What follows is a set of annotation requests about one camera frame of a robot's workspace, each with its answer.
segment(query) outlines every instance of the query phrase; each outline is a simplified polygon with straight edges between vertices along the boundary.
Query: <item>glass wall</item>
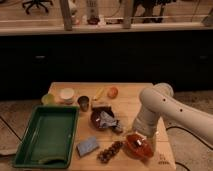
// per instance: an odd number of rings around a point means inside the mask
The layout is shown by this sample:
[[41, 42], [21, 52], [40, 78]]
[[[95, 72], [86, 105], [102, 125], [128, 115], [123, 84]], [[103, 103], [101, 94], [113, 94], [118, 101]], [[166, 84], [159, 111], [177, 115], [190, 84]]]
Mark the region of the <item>glass wall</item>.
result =
[[104, 32], [189, 26], [211, 29], [213, 26], [212, 0], [43, 1], [0, 0], [0, 32], [10, 29]]

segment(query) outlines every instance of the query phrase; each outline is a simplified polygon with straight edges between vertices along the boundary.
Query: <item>toy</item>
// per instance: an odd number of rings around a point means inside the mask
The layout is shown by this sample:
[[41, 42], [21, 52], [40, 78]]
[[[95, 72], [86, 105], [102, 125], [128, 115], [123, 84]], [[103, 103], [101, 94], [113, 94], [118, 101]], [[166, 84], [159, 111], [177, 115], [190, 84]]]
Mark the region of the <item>toy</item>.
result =
[[95, 110], [92, 112], [90, 117], [94, 127], [100, 131], [108, 128], [112, 128], [115, 133], [123, 132], [123, 125], [115, 118], [114, 113], [110, 110]]
[[72, 104], [74, 102], [75, 91], [72, 88], [64, 88], [59, 92], [61, 103]]
[[100, 88], [94, 95], [92, 100], [98, 100], [101, 98], [102, 94], [104, 92], [104, 87]]
[[41, 102], [43, 105], [55, 105], [55, 97], [54, 95], [47, 93], [42, 96]]
[[122, 141], [115, 141], [108, 149], [105, 149], [104, 151], [101, 151], [98, 154], [98, 159], [101, 161], [101, 163], [108, 163], [109, 160], [114, 157], [120, 149], [123, 147]]
[[148, 141], [138, 134], [127, 135], [125, 145], [139, 159], [150, 158], [154, 154]]

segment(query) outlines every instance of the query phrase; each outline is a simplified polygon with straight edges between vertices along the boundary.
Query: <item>wooden table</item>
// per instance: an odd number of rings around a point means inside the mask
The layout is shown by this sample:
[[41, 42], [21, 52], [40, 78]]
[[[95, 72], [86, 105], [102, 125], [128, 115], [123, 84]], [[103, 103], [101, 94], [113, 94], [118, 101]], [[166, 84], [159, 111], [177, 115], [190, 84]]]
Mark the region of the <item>wooden table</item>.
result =
[[[116, 99], [109, 99], [106, 96], [107, 90], [111, 86], [116, 86], [119, 90]], [[127, 130], [133, 119], [136, 117], [141, 103], [139, 101], [140, 91], [151, 83], [65, 83], [54, 82], [51, 84], [49, 93], [55, 96], [55, 100], [59, 101], [59, 91], [62, 88], [73, 88], [77, 101], [79, 96], [86, 95], [92, 99], [96, 92], [104, 87], [104, 92], [100, 101], [107, 101], [111, 104], [115, 116], [121, 120]], [[160, 119], [158, 123], [156, 153], [154, 157], [146, 162], [133, 159], [128, 156], [123, 150], [112, 158], [108, 164], [102, 164], [97, 160], [97, 154], [111, 146], [116, 140], [123, 140], [124, 136], [117, 135], [110, 129], [106, 131], [97, 131], [90, 122], [91, 110], [88, 112], [79, 113], [78, 125], [75, 136], [75, 143], [73, 147], [73, 154], [71, 164], [68, 170], [72, 171], [174, 171], [176, 169], [173, 153], [169, 144], [168, 136], [165, 131], [163, 120]], [[87, 139], [90, 136], [95, 136], [99, 142], [100, 148], [92, 153], [80, 158], [76, 150], [76, 145]]]

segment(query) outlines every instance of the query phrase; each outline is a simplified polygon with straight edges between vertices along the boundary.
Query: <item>floor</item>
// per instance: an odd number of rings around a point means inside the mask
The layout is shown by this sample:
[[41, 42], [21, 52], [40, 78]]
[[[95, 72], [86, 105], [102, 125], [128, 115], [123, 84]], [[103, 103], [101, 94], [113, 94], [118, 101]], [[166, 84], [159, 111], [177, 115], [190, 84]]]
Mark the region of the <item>floor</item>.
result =
[[[49, 13], [45, 13], [43, 8], [33, 6], [30, 15], [25, 13], [22, 8], [22, 0], [7, 0], [0, 4], [0, 29], [22, 27], [47, 27], [63, 26], [61, 9], [59, 1], [52, 0], [53, 6], [45, 4], [49, 8]], [[76, 1], [76, 18], [80, 24], [83, 24], [83, 16], [87, 14], [85, 0]], [[213, 6], [212, 0], [177, 0], [177, 2], [168, 3], [164, 11], [164, 20], [166, 23], [177, 22], [200, 22], [209, 14]], [[98, 0], [99, 14], [110, 21], [117, 21], [124, 16], [124, 1], [119, 0]], [[138, 7], [136, 16], [143, 14], [144, 8]], [[154, 7], [154, 15], [159, 15], [160, 5]], [[142, 18], [134, 18], [134, 23], [141, 23]]]
[[[205, 112], [213, 113], [213, 91], [177, 92], [175, 99]], [[0, 116], [22, 137], [33, 108], [40, 100], [2, 101]], [[164, 119], [166, 127], [178, 125], [172, 120]], [[19, 139], [0, 120], [0, 150], [15, 149]], [[213, 152], [190, 134], [179, 129], [168, 130], [168, 136], [175, 160], [186, 165], [191, 171], [212, 171]], [[0, 171], [13, 171], [11, 157], [0, 157]], [[177, 171], [185, 171], [177, 165]]]

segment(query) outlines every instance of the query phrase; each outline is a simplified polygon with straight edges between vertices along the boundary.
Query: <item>red object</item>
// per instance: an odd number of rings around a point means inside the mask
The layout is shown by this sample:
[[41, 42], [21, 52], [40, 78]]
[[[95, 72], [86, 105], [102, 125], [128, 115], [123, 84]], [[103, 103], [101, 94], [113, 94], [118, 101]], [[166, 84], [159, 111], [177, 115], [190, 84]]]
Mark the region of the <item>red object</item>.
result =
[[148, 141], [138, 134], [127, 135], [125, 144], [132, 154], [140, 159], [151, 158], [154, 155]]
[[116, 98], [118, 95], [118, 89], [116, 87], [111, 87], [107, 92], [107, 96], [111, 99]]

